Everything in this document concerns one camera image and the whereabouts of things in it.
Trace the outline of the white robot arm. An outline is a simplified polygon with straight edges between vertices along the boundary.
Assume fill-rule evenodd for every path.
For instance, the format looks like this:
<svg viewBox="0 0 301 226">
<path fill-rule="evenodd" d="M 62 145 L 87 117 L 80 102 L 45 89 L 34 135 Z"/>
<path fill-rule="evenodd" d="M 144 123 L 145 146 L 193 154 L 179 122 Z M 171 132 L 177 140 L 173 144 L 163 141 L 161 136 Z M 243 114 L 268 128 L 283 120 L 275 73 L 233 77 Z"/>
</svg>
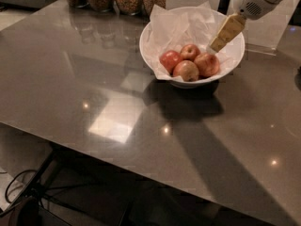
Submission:
<svg viewBox="0 0 301 226">
<path fill-rule="evenodd" d="M 231 0 L 233 13 L 219 26 L 207 46 L 207 51 L 216 54 L 236 38 L 246 27 L 247 20 L 258 20 L 273 11 L 282 0 Z"/>
</svg>

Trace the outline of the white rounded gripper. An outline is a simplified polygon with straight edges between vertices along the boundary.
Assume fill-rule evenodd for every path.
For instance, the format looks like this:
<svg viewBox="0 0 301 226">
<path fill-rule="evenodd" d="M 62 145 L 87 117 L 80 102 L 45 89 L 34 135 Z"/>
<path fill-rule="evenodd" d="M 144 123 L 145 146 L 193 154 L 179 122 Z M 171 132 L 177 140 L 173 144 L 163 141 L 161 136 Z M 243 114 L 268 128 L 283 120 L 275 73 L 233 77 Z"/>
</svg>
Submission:
<svg viewBox="0 0 301 226">
<path fill-rule="evenodd" d="M 235 39 L 246 26 L 246 19 L 257 20 L 271 12 L 282 0 L 231 0 L 235 13 L 229 15 L 210 40 L 207 51 L 216 54 Z"/>
</svg>

